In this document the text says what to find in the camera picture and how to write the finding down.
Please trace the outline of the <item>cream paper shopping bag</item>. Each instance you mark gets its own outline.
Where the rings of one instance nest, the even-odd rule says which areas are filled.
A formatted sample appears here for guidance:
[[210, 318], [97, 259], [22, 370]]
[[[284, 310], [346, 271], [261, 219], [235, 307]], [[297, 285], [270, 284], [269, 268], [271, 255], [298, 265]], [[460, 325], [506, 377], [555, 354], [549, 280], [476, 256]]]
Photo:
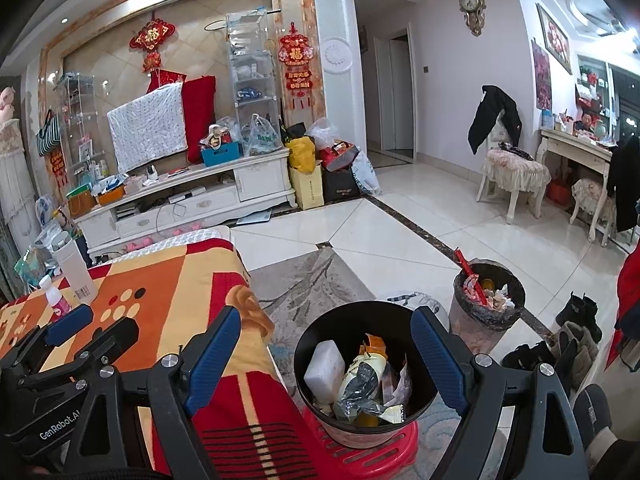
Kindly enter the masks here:
[[299, 209], [307, 210], [324, 205], [321, 165], [317, 164], [311, 174], [305, 174], [295, 168], [288, 168], [294, 188], [296, 204]]

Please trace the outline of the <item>white covered television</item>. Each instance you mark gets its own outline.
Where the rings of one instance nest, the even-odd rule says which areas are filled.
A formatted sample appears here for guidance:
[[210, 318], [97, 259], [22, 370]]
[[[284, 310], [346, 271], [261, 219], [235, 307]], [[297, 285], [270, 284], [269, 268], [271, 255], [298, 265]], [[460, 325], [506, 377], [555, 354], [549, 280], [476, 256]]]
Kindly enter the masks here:
[[107, 114], [119, 172], [128, 172], [188, 147], [182, 83], [165, 84]]

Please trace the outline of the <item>pink white small bottle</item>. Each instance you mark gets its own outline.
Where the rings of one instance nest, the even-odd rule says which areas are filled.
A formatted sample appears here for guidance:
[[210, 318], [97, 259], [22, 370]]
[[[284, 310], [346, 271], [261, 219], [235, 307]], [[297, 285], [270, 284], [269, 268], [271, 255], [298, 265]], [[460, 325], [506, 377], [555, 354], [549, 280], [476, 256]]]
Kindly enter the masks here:
[[72, 307], [62, 295], [62, 292], [53, 284], [52, 278], [46, 274], [39, 282], [40, 288], [47, 298], [48, 306], [52, 310], [52, 321], [56, 321], [66, 315]]

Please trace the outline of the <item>pink dumbbell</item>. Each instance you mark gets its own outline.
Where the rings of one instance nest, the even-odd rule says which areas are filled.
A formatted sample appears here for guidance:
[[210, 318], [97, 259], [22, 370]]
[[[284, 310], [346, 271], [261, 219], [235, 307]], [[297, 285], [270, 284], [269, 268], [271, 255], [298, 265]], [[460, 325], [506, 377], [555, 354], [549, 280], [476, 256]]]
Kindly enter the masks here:
[[135, 250], [147, 248], [155, 243], [161, 242], [162, 240], [164, 240], [164, 238], [159, 235], [141, 237], [129, 242], [125, 246], [125, 250], [126, 252], [134, 252]]

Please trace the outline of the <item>black shopping bag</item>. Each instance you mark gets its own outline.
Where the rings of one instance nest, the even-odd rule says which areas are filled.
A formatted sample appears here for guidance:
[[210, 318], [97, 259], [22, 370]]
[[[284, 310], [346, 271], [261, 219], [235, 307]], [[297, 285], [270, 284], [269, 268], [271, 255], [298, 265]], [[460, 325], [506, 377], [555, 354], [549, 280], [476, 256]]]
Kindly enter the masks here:
[[326, 203], [352, 200], [360, 196], [352, 170], [343, 168], [335, 171], [322, 170], [323, 198]]

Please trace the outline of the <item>small black trash bin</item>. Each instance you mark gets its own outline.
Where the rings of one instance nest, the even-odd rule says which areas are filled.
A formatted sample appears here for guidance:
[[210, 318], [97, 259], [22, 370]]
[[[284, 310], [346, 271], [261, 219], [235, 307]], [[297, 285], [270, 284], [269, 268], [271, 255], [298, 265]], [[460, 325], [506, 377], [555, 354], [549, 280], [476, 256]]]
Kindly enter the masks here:
[[323, 313], [300, 336], [294, 373], [300, 396], [346, 448], [374, 448], [415, 422], [436, 387], [410, 332], [412, 310], [356, 301]]

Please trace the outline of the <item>large lined trash bin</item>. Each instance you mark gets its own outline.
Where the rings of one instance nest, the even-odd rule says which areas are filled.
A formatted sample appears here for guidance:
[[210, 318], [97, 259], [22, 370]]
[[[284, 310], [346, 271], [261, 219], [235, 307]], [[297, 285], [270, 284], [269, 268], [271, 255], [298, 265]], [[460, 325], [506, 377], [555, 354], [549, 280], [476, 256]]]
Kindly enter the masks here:
[[450, 332], [459, 336], [472, 353], [489, 354], [521, 317], [525, 289], [502, 263], [467, 259], [454, 250], [460, 272], [454, 278], [449, 310]]

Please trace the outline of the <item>white TV cabinet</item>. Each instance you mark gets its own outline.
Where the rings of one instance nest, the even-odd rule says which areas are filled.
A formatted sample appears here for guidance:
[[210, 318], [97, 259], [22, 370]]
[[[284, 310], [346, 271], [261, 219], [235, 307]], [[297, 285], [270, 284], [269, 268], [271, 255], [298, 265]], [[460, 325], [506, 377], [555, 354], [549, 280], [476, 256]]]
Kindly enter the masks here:
[[275, 206], [295, 205], [288, 150], [191, 166], [76, 220], [92, 258], [120, 255], [144, 242], [212, 228]]

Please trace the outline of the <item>yellow bag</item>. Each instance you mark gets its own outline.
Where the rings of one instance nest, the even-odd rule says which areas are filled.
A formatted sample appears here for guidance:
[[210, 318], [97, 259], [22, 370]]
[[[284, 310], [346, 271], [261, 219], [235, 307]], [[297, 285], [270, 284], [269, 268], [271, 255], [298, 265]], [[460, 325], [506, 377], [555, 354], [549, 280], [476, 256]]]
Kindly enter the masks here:
[[288, 164], [302, 174], [312, 174], [316, 169], [316, 147], [309, 136], [291, 139], [285, 146], [288, 153]]

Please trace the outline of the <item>white plastic bag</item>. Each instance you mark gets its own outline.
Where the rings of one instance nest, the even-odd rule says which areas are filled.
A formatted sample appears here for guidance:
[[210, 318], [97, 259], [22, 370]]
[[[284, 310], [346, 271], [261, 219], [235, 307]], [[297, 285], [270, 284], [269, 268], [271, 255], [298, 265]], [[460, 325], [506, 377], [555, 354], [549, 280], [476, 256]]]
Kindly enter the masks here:
[[332, 405], [335, 417], [355, 425], [360, 415], [389, 424], [406, 420], [411, 393], [408, 365], [394, 374], [387, 359], [378, 354], [357, 356], [352, 361]]

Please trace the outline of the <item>black jacket on chair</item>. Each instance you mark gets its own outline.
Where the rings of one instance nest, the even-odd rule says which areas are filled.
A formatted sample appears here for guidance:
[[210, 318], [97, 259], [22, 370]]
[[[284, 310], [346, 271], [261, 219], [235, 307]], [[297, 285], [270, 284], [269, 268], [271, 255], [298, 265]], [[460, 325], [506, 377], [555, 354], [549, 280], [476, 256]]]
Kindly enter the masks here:
[[486, 84], [482, 90], [484, 92], [483, 99], [478, 104], [472, 125], [469, 128], [468, 141], [472, 153], [477, 154], [478, 149], [495, 127], [499, 115], [502, 115], [501, 121], [511, 143], [518, 146], [522, 131], [518, 104], [501, 88], [492, 84]]

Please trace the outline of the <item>ornate wall clock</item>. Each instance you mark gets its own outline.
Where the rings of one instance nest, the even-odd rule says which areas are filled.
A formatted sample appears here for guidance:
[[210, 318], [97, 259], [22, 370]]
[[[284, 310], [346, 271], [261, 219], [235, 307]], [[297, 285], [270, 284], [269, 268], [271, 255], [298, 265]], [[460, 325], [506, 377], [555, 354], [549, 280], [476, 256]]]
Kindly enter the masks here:
[[474, 37], [479, 37], [485, 26], [485, 0], [459, 0], [466, 27]]

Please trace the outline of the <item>white tall thermos bottle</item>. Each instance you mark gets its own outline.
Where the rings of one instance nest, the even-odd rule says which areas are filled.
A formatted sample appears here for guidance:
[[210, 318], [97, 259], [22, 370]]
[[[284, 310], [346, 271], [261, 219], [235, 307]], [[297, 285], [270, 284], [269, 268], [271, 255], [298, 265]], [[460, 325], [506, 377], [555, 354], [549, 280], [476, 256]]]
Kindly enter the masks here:
[[60, 266], [70, 288], [81, 304], [92, 304], [98, 289], [91, 278], [76, 240], [69, 232], [62, 231], [52, 238], [52, 256]]

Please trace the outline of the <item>white chair with cushion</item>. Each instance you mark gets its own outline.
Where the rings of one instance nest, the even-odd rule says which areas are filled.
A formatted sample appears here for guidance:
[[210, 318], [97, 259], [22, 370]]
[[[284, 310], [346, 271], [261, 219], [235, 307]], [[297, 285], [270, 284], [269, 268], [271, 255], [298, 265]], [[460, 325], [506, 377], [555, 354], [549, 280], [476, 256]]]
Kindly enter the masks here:
[[541, 216], [542, 202], [547, 185], [551, 182], [549, 169], [542, 162], [532, 159], [509, 143], [509, 136], [498, 116], [494, 128], [490, 130], [485, 141], [487, 155], [485, 157], [480, 188], [476, 200], [480, 202], [489, 196], [491, 186], [494, 190], [509, 194], [509, 207], [506, 222], [512, 223], [515, 209], [521, 194], [528, 194], [528, 203], [536, 219]]

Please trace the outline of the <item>red fu hanging decoration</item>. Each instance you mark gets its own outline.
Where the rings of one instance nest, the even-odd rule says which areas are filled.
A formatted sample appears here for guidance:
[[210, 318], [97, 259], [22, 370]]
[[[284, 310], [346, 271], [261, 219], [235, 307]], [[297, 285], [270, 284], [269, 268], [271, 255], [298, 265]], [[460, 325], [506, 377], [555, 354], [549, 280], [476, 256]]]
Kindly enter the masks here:
[[314, 74], [311, 71], [313, 59], [314, 48], [308, 37], [291, 22], [286, 33], [279, 39], [278, 61], [283, 65], [284, 85], [293, 110], [311, 107], [314, 90]]

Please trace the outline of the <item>black boots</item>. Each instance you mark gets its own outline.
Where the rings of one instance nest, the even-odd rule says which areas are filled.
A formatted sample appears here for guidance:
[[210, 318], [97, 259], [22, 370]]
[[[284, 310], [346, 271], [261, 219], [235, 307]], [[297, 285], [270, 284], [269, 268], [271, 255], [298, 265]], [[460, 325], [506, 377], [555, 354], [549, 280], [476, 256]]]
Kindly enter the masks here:
[[597, 324], [597, 304], [588, 296], [570, 295], [555, 317], [559, 330], [550, 340], [533, 347], [521, 344], [501, 361], [503, 367], [532, 372], [541, 364], [551, 365], [567, 396], [577, 392], [599, 353], [602, 330]]

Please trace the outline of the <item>red chinese knot decoration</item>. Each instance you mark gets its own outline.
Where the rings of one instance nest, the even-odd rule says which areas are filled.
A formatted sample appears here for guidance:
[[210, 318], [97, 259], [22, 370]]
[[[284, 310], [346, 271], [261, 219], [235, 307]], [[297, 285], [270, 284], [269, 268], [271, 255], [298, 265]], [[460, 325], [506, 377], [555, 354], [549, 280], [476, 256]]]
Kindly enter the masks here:
[[176, 32], [176, 26], [157, 18], [152, 18], [130, 40], [131, 50], [141, 50], [144, 54], [142, 72], [149, 73], [162, 67], [160, 46]]

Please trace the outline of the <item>red orange patterned blanket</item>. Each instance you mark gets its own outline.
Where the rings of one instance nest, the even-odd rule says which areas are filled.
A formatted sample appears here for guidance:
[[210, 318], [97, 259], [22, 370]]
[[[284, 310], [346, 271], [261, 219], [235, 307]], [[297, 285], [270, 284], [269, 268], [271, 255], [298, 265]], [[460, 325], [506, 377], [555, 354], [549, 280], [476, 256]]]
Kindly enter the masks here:
[[[44, 370], [68, 363], [94, 332], [133, 318], [138, 341], [90, 376], [70, 440], [36, 458], [1, 436], [6, 479], [326, 479], [332, 468], [280, 383], [267, 342], [273, 325], [228, 240], [211, 238], [97, 266], [92, 323], [52, 351]], [[223, 307], [241, 333], [213, 397], [183, 407], [182, 352]], [[1, 309], [1, 359], [51, 322], [43, 292]]]

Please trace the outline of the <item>white side table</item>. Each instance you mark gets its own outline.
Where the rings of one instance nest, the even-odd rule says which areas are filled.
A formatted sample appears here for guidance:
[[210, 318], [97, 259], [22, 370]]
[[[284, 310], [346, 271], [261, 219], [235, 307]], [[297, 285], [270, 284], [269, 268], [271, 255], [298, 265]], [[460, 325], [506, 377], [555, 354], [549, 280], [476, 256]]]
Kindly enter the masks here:
[[577, 162], [603, 178], [601, 193], [596, 209], [592, 214], [588, 231], [588, 240], [593, 243], [597, 238], [597, 226], [608, 198], [608, 173], [610, 172], [612, 153], [591, 141], [579, 139], [570, 133], [554, 129], [540, 128], [540, 143], [536, 151], [536, 161], [544, 164], [549, 153], [557, 154], [567, 160]]

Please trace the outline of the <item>orange plastic wrapper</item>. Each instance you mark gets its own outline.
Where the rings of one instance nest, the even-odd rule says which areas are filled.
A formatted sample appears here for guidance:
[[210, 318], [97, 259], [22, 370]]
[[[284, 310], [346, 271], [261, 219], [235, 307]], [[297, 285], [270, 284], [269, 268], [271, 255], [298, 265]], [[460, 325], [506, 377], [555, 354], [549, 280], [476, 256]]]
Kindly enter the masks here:
[[379, 356], [382, 356], [382, 358], [387, 359], [386, 344], [381, 337], [367, 334], [364, 337], [362, 344], [360, 344], [359, 354], [360, 356], [364, 356], [365, 354], [367, 356], [370, 356], [371, 354], [378, 354]]

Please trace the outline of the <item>framed wall picture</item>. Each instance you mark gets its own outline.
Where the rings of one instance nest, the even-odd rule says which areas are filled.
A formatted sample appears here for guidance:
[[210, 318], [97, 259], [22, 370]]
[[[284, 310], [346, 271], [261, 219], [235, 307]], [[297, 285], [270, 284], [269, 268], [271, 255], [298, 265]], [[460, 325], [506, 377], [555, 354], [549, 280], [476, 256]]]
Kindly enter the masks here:
[[571, 75], [573, 71], [572, 64], [570, 64], [570, 42], [568, 37], [540, 3], [536, 4], [536, 8], [540, 19], [542, 36], [544, 36], [544, 46], [562, 65], [564, 70]]

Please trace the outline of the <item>red plastic stool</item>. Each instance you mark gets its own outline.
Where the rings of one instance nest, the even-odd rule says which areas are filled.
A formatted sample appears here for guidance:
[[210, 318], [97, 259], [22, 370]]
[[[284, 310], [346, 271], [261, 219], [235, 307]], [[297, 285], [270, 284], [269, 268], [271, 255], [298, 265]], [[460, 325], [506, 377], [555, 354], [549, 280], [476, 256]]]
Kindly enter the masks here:
[[374, 448], [346, 448], [329, 436], [308, 408], [302, 414], [320, 445], [321, 459], [343, 479], [393, 479], [416, 461], [419, 451], [416, 422]]

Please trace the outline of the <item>clear acrylic shelf tower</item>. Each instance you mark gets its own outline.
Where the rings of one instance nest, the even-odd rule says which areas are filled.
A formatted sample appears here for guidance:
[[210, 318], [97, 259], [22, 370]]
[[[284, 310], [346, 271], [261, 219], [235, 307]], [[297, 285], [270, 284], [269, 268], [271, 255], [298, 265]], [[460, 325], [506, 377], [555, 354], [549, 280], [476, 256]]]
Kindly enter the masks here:
[[244, 153], [266, 154], [282, 146], [279, 81], [264, 6], [226, 15], [229, 72]]

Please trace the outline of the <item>blue storage basket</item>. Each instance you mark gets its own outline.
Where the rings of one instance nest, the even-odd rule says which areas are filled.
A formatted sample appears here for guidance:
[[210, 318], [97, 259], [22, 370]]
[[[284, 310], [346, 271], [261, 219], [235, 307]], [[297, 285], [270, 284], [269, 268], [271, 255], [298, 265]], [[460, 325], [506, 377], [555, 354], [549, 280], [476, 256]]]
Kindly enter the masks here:
[[221, 144], [219, 148], [202, 148], [201, 156], [206, 167], [233, 162], [242, 157], [242, 144], [230, 142]]

